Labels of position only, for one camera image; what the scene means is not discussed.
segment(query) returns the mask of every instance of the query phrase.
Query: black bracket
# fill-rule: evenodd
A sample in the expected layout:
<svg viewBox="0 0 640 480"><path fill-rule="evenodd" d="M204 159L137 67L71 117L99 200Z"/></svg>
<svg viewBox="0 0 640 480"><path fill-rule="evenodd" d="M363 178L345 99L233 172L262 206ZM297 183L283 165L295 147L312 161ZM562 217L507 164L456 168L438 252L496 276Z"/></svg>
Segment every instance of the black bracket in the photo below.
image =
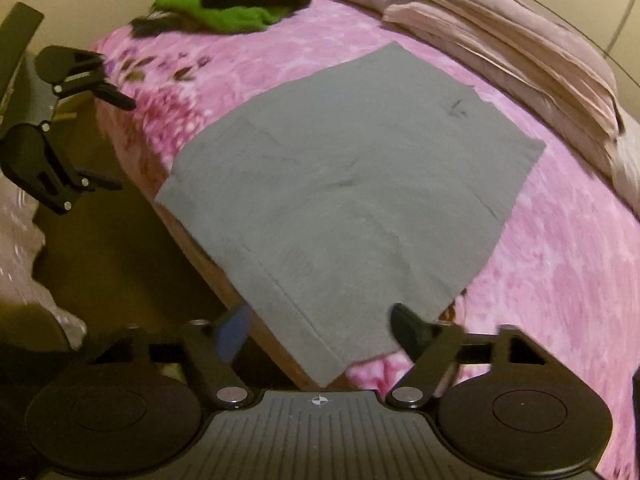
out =
<svg viewBox="0 0 640 480"><path fill-rule="evenodd" d="M105 80L102 57L87 50L48 46L26 51L42 14L18 3L0 25L0 169L14 184L58 214L71 210L83 192L119 190L110 176L75 168L49 142L57 102L83 91L123 110L136 102Z"/></svg>
<svg viewBox="0 0 640 480"><path fill-rule="evenodd" d="M461 365L468 364L490 364L492 378L507 376L511 382L518 377L526 382L529 376L535 376L536 381L553 378L587 387L542 346L513 326L500 327L497 335L470 334L454 323L423 322L402 304L392 307L390 323L394 338L415 363L386 396L386 402L392 406L425 406L451 386ZM394 392L403 387L417 388L422 396L419 400L399 400L401 396L395 396Z"/></svg>

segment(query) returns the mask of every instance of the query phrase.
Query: pink bedspread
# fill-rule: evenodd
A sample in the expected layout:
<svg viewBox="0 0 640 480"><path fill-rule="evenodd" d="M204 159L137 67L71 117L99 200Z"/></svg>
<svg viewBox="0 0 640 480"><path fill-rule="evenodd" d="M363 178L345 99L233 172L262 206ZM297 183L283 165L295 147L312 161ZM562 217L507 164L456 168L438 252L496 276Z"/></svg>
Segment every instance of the pink bedspread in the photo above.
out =
<svg viewBox="0 0 640 480"><path fill-rule="evenodd" d="M640 364L640 223L588 165L549 129L449 57L377 16L334 0L266 32L180 33L132 40L129 27L100 41L111 78L136 97L125 113L98 103L98 121L126 173L151 200L181 147L204 126L280 83L398 41L475 87L546 150L527 180L500 243L456 301L473 332L522 327L596 390L614 431L600 465L607 479L637 478L631 377ZM408 369L401 355L355 365L348 376L381 393Z"/></svg>

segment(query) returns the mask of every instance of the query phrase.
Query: black clamp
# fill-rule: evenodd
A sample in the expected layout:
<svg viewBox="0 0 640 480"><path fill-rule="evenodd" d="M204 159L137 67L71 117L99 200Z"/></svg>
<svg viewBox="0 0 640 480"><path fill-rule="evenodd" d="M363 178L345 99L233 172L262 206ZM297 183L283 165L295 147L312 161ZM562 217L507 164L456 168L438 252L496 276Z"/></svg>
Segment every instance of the black clamp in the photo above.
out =
<svg viewBox="0 0 640 480"><path fill-rule="evenodd" d="M83 192L119 190L110 176L75 168L46 134L57 102L83 91L123 110L136 102L106 82L102 57L87 50L48 46L37 57L26 51L43 15L18 3L0 25L0 169L14 184L58 214L71 210Z"/></svg>
<svg viewBox="0 0 640 480"><path fill-rule="evenodd" d="M427 414L471 462L527 477L597 464L612 431L607 405L521 330L469 334L459 325L425 323L401 304L390 321L415 364L386 402ZM491 368L452 386L460 365L469 364Z"/></svg>

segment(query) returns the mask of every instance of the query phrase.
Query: dark floor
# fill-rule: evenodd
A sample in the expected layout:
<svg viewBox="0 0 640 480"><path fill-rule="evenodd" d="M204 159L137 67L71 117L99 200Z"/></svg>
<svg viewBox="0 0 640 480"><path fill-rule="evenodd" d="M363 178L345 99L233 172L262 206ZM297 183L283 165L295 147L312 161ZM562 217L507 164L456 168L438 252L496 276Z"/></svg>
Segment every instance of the dark floor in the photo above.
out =
<svg viewBox="0 0 640 480"><path fill-rule="evenodd" d="M36 224L47 241L34 277L58 306L84 320L91 338L127 324L156 332L223 313L153 208L122 175L109 141L95 126L92 102L79 110L77 121L59 128L52 134L74 165L120 176L124 190L87 193L64 216L39 209ZM290 386L252 341L236 369L256 386Z"/></svg>

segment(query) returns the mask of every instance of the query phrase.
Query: green fabric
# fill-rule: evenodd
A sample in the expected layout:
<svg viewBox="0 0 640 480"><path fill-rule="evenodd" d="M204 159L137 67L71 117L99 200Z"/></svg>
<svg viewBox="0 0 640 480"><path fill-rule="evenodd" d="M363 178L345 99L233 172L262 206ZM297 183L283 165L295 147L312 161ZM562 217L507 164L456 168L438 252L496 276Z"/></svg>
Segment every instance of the green fabric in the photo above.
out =
<svg viewBox="0 0 640 480"><path fill-rule="evenodd" d="M288 7L229 7L228 9L204 9L201 0L156 0L154 7L172 10L191 16L205 27L223 34L256 32L288 16Z"/></svg>

